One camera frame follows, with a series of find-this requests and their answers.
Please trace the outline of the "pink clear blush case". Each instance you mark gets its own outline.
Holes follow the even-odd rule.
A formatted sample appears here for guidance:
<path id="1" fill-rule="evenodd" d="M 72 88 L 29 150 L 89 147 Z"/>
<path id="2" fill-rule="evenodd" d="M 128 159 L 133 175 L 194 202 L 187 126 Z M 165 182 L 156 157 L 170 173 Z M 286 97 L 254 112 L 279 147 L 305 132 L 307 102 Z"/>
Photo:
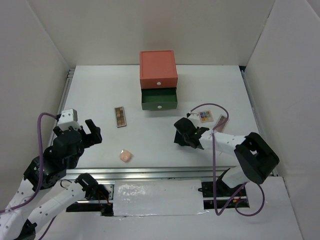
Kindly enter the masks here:
<path id="1" fill-rule="evenodd" d="M 214 130 L 216 132 L 223 133 L 228 121 L 229 118 L 226 115 L 221 114 L 214 126 Z"/>

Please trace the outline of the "green drawer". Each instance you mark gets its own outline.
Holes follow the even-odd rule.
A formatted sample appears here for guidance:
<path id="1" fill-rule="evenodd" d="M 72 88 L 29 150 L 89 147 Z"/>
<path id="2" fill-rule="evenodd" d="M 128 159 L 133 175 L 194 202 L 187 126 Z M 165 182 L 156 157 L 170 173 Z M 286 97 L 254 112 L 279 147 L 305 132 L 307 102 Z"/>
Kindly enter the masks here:
<path id="1" fill-rule="evenodd" d="M 176 88 L 141 90 L 141 107 L 144 111 L 173 110 L 178 106 Z"/>

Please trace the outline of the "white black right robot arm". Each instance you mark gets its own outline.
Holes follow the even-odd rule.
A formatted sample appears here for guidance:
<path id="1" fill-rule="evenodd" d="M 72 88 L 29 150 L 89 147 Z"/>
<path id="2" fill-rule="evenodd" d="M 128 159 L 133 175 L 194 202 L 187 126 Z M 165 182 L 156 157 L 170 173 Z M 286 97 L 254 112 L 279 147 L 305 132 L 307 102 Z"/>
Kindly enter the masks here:
<path id="1" fill-rule="evenodd" d="M 174 127 L 174 143 L 182 147 L 214 150 L 236 157 L 238 166 L 225 170 L 215 181 L 217 193 L 223 196 L 231 196 L 248 182 L 261 185 L 280 162 L 256 132 L 245 136 L 226 134 L 208 127 L 196 127 L 186 117 L 179 119 Z"/>

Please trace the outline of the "colourful square eyeshadow palette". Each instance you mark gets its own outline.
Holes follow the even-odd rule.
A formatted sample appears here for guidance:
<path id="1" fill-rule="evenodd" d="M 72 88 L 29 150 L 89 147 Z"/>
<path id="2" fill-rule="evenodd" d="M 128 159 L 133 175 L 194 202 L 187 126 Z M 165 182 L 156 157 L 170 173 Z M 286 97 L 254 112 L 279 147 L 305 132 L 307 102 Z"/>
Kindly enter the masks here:
<path id="1" fill-rule="evenodd" d="M 198 116 L 201 123 L 213 122 L 214 118 L 210 110 L 199 111 Z"/>

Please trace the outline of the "peach makeup sponge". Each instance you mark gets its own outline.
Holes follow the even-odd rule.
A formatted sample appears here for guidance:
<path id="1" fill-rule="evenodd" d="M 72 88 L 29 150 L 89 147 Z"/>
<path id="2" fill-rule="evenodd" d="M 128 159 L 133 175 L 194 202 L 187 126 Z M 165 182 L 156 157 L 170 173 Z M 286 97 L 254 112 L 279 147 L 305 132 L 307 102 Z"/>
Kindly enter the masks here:
<path id="1" fill-rule="evenodd" d="M 120 160 L 124 163 L 129 163 L 133 157 L 134 157 L 134 155 L 126 149 L 122 149 L 119 154 Z"/>

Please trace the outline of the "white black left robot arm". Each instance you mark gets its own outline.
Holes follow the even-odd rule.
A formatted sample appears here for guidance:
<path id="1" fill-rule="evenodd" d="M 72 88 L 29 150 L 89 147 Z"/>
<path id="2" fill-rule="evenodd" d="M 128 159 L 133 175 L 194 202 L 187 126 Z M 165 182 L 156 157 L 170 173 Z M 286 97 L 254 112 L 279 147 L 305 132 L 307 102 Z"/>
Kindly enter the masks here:
<path id="1" fill-rule="evenodd" d="M 72 126 L 56 126 L 53 144 L 41 150 L 23 174 L 20 186 L 5 210 L 0 212 L 2 240 L 33 240 L 37 232 L 59 213 L 79 200 L 108 200 L 109 192 L 89 173 L 81 173 L 61 193 L 44 204 L 41 199 L 67 170 L 74 169 L 85 149 L 102 142 L 101 129 L 85 121 L 90 133 Z"/>

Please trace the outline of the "red top drawer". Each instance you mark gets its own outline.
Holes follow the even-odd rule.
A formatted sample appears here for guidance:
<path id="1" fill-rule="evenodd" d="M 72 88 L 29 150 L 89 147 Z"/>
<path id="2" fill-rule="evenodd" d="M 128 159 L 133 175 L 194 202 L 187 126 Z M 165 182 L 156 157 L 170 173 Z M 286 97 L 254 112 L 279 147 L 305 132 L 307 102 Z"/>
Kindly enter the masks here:
<path id="1" fill-rule="evenodd" d="M 177 77 L 141 78 L 140 79 L 140 86 L 142 89 L 176 88 L 177 83 L 178 83 Z"/>

